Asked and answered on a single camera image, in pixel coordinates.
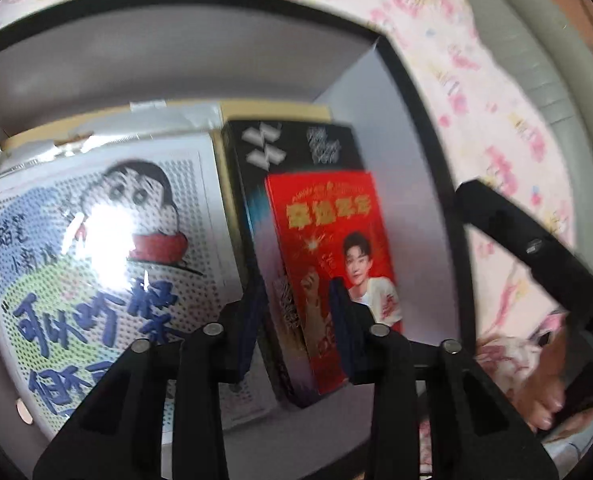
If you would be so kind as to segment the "person's right hand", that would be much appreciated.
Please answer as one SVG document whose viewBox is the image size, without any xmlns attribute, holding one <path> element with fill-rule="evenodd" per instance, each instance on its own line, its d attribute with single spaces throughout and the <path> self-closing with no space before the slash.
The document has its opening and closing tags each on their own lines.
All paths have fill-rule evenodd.
<svg viewBox="0 0 593 480">
<path fill-rule="evenodd" d="M 533 432 L 551 429 L 554 416 L 565 405 L 562 375 L 566 364 L 567 343 L 567 326 L 562 325 L 542 349 L 534 372 L 513 397 L 513 407 Z"/>
</svg>

